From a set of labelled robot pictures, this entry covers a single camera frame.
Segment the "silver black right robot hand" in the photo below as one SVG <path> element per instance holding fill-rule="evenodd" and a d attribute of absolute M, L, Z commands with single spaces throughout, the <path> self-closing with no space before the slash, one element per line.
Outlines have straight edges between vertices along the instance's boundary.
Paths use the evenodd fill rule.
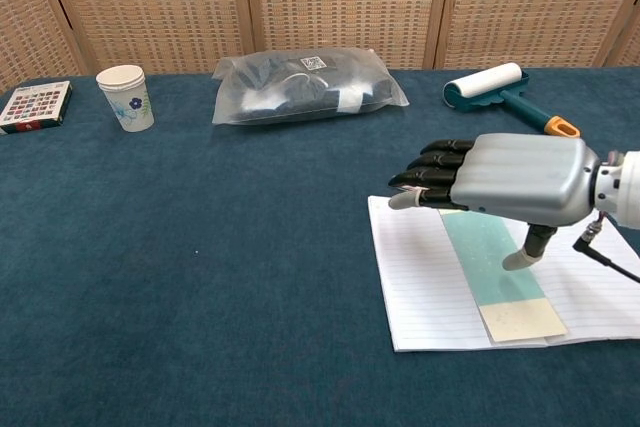
<path fill-rule="evenodd" d="M 558 228 L 586 218 L 595 204 L 597 154 L 580 138 L 490 133 L 437 140 L 392 177 L 394 210 L 428 207 L 522 221 L 523 246 L 504 258 L 507 271 L 537 263 Z"/>

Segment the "light blue tasselled bookmark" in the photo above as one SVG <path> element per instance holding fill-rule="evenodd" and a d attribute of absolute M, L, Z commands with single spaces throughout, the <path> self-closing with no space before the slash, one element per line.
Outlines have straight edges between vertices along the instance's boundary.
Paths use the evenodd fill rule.
<path fill-rule="evenodd" d="M 502 219 L 477 213 L 441 216 L 451 245 L 491 340 L 495 343 L 562 336 L 567 327 L 547 299 L 528 262 L 503 262 L 516 244 Z"/>

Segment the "teal lint roller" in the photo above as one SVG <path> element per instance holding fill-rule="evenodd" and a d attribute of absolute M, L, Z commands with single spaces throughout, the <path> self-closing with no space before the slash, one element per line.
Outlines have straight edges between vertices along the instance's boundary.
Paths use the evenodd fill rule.
<path fill-rule="evenodd" d="M 517 63 L 508 62 L 447 82 L 442 98 L 463 113 L 499 105 L 547 135 L 580 138 L 580 130 L 565 118 L 546 113 L 523 96 L 529 79 Z"/>

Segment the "open lined white notebook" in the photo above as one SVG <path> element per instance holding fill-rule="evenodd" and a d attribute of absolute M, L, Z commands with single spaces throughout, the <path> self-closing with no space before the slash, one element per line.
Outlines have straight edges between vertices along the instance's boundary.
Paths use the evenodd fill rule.
<path fill-rule="evenodd" d="M 640 341 L 640 284 L 576 252 L 588 223 L 564 227 L 530 267 L 565 324 L 562 336 L 495 343 L 483 323 L 441 216 L 393 210 L 371 196 L 368 209 L 392 345 L 397 352 L 543 348 L 590 341 Z M 516 248 L 527 232 L 503 220 Z"/>

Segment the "plastic bag with black clothing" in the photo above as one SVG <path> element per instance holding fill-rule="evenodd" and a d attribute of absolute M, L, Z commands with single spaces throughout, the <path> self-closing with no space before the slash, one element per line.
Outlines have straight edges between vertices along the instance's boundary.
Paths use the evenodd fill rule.
<path fill-rule="evenodd" d="M 409 101 L 372 49 L 268 50 L 219 61 L 214 125 L 259 125 L 374 112 Z"/>

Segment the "white flower print paper cup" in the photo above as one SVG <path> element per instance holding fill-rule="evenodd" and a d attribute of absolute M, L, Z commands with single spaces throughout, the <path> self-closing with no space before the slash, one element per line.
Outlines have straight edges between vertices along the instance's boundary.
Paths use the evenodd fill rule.
<path fill-rule="evenodd" d="M 102 70 L 96 82 L 125 132 L 141 132 L 154 124 L 143 69 L 118 65 Z"/>

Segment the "dark blue felt table cover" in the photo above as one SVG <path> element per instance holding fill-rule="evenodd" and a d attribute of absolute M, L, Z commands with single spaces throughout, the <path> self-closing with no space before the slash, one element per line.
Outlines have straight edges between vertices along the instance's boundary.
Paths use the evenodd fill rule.
<path fill-rule="evenodd" d="M 397 354 L 367 199 L 428 143 L 526 132 L 399 71 L 407 108 L 215 126 L 210 75 L 123 131 L 76 77 L 0 135 L 0 427 L 640 427 L 640 342 Z"/>

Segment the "colourful picture card box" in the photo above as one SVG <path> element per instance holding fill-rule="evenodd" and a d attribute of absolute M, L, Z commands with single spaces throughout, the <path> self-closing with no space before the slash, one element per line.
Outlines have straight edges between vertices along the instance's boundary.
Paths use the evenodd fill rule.
<path fill-rule="evenodd" d="M 0 109 L 0 135 L 60 126 L 71 94 L 69 81 L 16 88 Z"/>

